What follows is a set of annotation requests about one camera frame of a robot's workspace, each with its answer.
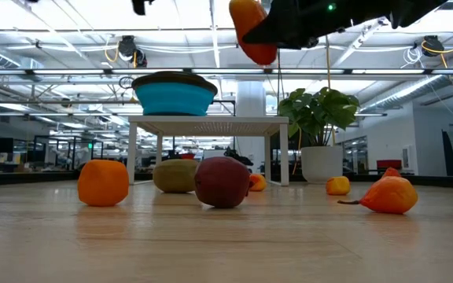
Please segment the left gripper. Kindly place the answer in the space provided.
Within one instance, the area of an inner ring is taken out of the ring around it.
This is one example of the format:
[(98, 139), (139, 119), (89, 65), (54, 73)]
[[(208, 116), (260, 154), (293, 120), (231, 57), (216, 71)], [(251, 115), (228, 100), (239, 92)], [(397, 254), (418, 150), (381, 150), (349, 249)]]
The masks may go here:
[(155, 0), (131, 0), (133, 10), (137, 15), (145, 15), (145, 5), (152, 5)]

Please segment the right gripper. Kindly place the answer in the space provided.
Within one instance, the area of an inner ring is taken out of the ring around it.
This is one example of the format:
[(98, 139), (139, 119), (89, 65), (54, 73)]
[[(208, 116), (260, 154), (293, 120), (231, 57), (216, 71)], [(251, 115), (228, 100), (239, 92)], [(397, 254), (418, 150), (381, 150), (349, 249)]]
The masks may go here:
[(307, 8), (315, 0), (272, 0), (267, 16), (242, 36), (249, 44), (272, 44), (279, 49), (301, 50), (319, 43), (319, 37), (362, 22), (386, 17), (391, 6), (384, 0), (320, 0), (316, 16), (316, 37), (305, 29)]

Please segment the red yellow toy mango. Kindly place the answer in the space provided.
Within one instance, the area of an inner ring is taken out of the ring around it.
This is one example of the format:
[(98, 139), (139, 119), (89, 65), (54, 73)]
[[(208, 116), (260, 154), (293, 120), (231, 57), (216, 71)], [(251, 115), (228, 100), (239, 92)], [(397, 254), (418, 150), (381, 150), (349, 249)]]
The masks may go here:
[(274, 44), (246, 43), (243, 36), (267, 17), (258, 0), (230, 0), (229, 12), (234, 23), (238, 44), (246, 56), (258, 65), (272, 64), (277, 57)]

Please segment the blue bowl with grey rim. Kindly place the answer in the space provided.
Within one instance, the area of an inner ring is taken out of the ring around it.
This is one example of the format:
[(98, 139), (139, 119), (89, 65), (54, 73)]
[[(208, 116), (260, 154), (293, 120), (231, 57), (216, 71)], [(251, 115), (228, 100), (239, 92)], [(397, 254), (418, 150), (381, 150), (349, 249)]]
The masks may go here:
[(205, 116), (218, 93), (214, 84), (189, 72), (154, 72), (131, 87), (145, 116)]

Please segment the small orange toy pear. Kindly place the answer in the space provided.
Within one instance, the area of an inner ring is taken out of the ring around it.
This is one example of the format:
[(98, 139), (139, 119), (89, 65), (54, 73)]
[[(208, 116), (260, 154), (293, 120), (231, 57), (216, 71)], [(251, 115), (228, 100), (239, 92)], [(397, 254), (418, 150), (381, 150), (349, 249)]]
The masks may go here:
[(249, 176), (249, 190), (261, 192), (267, 188), (267, 181), (263, 175), (251, 174)]
[(360, 204), (378, 213), (402, 215), (418, 202), (418, 193), (405, 178), (388, 176), (376, 181), (360, 200), (339, 204)]
[(326, 182), (326, 193), (332, 196), (344, 196), (351, 191), (350, 181), (345, 176), (332, 177)]

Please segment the dark red plum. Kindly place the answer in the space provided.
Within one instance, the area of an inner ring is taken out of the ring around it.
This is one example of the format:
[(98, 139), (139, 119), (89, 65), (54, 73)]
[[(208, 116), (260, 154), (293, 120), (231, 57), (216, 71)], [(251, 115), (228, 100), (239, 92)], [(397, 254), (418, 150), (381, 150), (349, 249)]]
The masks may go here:
[(235, 208), (249, 194), (248, 168), (232, 157), (201, 161), (194, 175), (198, 200), (214, 208)]

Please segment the brown toy kiwi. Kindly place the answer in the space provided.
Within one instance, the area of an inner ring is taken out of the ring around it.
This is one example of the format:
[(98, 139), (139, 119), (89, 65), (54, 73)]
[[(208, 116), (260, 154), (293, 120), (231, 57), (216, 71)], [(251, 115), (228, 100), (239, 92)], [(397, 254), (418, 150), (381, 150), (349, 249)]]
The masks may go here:
[(189, 193), (196, 189), (195, 160), (165, 160), (153, 169), (153, 182), (164, 193)]

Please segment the orange toy tangerine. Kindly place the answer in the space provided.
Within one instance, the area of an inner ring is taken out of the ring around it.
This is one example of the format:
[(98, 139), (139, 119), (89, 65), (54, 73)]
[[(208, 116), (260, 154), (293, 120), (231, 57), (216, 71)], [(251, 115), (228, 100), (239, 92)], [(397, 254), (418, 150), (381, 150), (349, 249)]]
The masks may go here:
[(79, 200), (95, 207), (112, 207), (129, 193), (126, 166), (113, 160), (90, 160), (84, 164), (77, 182)]

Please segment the white perforated metal rack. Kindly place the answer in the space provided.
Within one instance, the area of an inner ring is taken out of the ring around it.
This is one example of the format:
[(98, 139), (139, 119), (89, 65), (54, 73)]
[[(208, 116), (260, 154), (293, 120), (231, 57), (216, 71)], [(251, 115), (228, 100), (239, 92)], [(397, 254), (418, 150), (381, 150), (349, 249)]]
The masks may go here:
[(139, 128), (157, 136), (157, 163), (162, 159), (165, 136), (263, 137), (265, 177), (269, 182), (271, 181), (271, 136), (279, 133), (281, 148), (279, 185), (289, 185), (289, 119), (287, 117), (131, 116), (127, 157), (127, 171), (131, 185), (134, 184), (137, 129)]

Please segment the black background robot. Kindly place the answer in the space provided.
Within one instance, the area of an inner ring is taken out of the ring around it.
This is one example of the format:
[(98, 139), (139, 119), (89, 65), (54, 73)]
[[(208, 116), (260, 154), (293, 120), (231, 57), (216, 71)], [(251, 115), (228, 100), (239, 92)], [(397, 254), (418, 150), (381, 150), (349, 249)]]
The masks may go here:
[(235, 149), (232, 149), (231, 147), (227, 147), (226, 151), (223, 154), (226, 157), (231, 157), (240, 163), (246, 165), (246, 166), (252, 166), (253, 162), (245, 156), (240, 156)]

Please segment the green plant in white pot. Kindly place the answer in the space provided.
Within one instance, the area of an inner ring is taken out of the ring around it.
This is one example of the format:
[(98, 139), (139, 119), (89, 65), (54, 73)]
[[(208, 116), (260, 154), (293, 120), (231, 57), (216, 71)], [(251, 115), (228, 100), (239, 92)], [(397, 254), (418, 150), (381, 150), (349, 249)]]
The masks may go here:
[(343, 150), (330, 144), (336, 129), (355, 122), (359, 100), (327, 86), (314, 94), (298, 88), (278, 106), (289, 119), (288, 136), (298, 137), (301, 173), (309, 183), (343, 175)]

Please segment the red bin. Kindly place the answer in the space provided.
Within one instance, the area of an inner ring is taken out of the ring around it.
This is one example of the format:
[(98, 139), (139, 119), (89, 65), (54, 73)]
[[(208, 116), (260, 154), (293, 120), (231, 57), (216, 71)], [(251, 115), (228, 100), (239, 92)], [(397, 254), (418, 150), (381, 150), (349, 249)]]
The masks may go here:
[(402, 160), (377, 160), (376, 165), (378, 170), (387, 170), (390, 167), (396, 170), (403, 168)]

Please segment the black aluminium table frame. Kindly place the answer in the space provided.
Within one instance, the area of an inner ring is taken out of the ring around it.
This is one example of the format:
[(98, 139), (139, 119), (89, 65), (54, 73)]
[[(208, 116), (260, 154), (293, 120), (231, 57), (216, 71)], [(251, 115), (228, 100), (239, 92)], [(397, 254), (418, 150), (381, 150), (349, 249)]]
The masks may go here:
[[(75, 171), (60, 171), (60, 172), (34, 172), (34, 173), (0, 173), (0, 186), (36, 183), (36, 182), (62, 182), (77, 180), (79, 174)], [(381, 178), (381, 175), (346, 175), (350, 182), (376, 182)], [(415, 186), (438, 186), (453, 188), (453, 176), (418, 176), (418, 175), (403, 175)], [(135, 181), (152, 181), (153, 175), (148, 173), (135, 173)], [(271, 181), (280, 182), (281, 176), (272, 173)], [(301, 175), (290, 175), (290, 182), (304, 182), (305, 179)]]

